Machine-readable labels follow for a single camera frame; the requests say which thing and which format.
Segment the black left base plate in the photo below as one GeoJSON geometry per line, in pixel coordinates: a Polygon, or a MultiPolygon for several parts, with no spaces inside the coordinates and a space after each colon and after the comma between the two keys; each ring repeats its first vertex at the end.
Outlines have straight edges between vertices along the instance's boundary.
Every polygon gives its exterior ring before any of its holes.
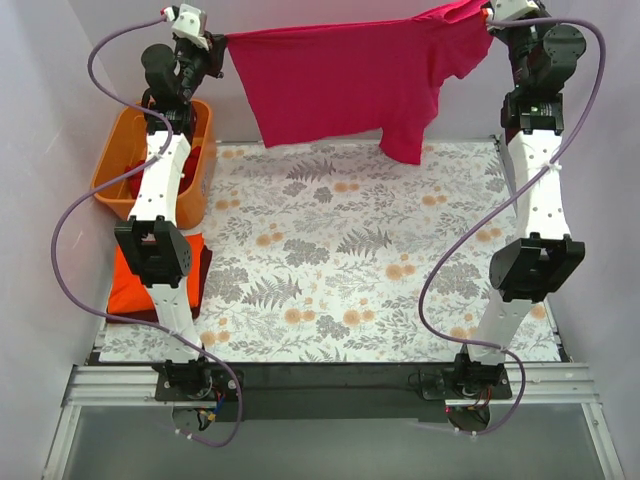
{"type": "Polygon", "coordinates": [[[158,374],[157,401],[236,401],[237,386],[244,383],[243,371],[235,370],[234,380],[224,368],[203,360],[186,364],[167,361],[152,369],[158,374]]]}

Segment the floral patterned table mat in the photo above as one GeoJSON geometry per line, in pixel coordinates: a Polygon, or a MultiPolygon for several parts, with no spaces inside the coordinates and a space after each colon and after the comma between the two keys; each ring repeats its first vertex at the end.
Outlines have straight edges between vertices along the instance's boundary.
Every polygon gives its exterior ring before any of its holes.
{"type": "Polygon", "coordinates": [[[195,328],[227,362],[449,362],[513,237],[490,141],[419,165],[374,142],[222,145],[198,226],[213,259],[195,328]]]}

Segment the orange plastic bin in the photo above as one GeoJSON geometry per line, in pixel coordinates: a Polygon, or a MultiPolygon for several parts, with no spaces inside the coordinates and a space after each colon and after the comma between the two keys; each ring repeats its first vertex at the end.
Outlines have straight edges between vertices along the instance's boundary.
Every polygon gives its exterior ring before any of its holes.
{"type": "MultiPolygon", "coordinates": [[[[191,150],[200,146],[201,153],[195,178],[191,186],[177,197],[177,226],[182,230],[196,227],[204,218],[209,189],[217,160],[214,139],[213,112],[210,106],[194,100],[196,113],[195,133],[191,150]]],[[[142,112],[124,108],[117,118],[101,160],[94,173],[93,188],[117,177],[146,160],[146,121],[142,112]]],[[[134,205],[127,181],[123,180],[97,193],[95,198],[124,220],[134,205]]]]}

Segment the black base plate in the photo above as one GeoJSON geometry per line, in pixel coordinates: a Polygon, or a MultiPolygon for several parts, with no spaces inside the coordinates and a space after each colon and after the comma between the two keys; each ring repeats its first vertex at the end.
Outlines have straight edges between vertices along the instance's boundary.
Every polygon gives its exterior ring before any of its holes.
{"type": "Polygon", "coordinates": [[[425,400],[485,398],[508,400],[513,396],[503,365],[454,367],[452,364],[419,369],[412,384],[425,400]]]}
{"type": "Polygon", "coordinates": [[[224,368],[203,360],[186,364],[167,361],[152,369],[158,374],[157,401],[236,401],[237,386],[244,383],[243,371],[235,370],[234,380],[224,368]]]}

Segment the red t shirt in bin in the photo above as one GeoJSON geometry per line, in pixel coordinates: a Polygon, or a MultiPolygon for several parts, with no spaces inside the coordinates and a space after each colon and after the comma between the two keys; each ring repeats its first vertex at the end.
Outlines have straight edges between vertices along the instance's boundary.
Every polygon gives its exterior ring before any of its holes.
{"type": "MultiPolygon", "coordinates": [[[[200,146],[194,147],[191,150],[188,158],[186,159],[185,164],[183,166],[183,170],[182,170],[182,177],[180,180],[179,191],[178,191],[179,194],[184,193],[193,183],[196,170],[198,168],[200,153],[201,153],[201,147],[200,146]]],[[[135,175],[132,175],[126,179],[129,193],[133,198],[136,198],[139,195],[139,190],[141,187],[143,175],[144,175],[144,172],[140,171],[135,175]]]]}

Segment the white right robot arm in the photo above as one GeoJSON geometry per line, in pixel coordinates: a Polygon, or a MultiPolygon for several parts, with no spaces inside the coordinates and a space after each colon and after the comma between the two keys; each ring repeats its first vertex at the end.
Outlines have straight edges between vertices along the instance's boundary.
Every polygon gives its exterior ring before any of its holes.
{"type": "Polygon", "coordinates": [[[516,238],[490,262],[492,291],[471,345],[456,356],[451,384],[464,397],[508,398],[503,348],[522,321],[556,292],[585,257],[572,238],[552,157],[564,130],[562,89],[585,53],[586,41],[567,24],[508,28],[497,32],[509,50],[514,88],[501,109],[501,125],[513,164],[516,238]]]}

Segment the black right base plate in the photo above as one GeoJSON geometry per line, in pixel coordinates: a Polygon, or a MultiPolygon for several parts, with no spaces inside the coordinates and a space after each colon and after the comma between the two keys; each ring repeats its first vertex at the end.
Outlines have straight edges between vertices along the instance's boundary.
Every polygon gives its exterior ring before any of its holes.
{"type": "Polygon", "coordinates": [[[485,398],[508,400],[513,396],[503,365],[454,367],[452,364],[419,369],[412,384],[425,400],[485,398]]]}

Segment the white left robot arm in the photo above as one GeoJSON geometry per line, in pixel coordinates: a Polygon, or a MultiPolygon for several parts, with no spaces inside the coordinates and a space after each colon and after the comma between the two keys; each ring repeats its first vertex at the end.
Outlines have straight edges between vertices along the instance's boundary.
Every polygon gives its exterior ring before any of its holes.
{"type": "Polygon", "coordinates": [[[188,299],[187,276],[197,256],[178,229],[176,207],[195,133],[192,97],[205,77],[222,77],[226,47],[226,36],[207,32],[202,41],[177,37],[173,47],[154,44],[144,50],[148,88],[141,106],[149,165],[130,213],[114,230],[131,272],[153,301],[159,326],[170,334],[158,370],[169,387],[193,400],[211,393],[213,377],[199,351],[188,299]]]}

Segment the aluminium frame rail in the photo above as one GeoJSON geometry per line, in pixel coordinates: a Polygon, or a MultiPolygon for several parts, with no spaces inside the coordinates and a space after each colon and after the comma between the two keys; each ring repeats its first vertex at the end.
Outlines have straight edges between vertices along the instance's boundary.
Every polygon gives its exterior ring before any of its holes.
{"type": "MultiPolygon", "coordinates": [[[[260,394],[277,397],[304,395],[317,400],[323,394],[405,394],[411,400],[425,400],[412,384],[419,369],[443,366],[436,363],[240,363],[235,370],[244,372],[244,383],[237,386],[237,395],[246,398],[260,394]]],[[[142,405],[151,402],[187,405],[214,401],[157,401],[158,374],[153,365],[99,365],[73,369],[66,388],[67,405],[142,405]]],[[[524,404],[596,403],[599,394],[584,364],[528,363],[523,369],[514,364],[505,368],[513,396],[508,400],[485,398],[444,401],[448,404],[483,403],[508,404],[520,400],[524,404]]]]}

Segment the magenta t shirt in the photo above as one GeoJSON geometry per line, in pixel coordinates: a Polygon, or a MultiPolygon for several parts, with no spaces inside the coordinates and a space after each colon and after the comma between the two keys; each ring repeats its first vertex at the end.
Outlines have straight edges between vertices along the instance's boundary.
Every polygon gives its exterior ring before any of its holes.
{"type": "Polygon", "coordinates": [[[268,147],[373,130],[382,152],[421,162],[444,82],[462,79],[492,43],[480,1],[390,21],[235,33],[228,49],[268,147]]]}

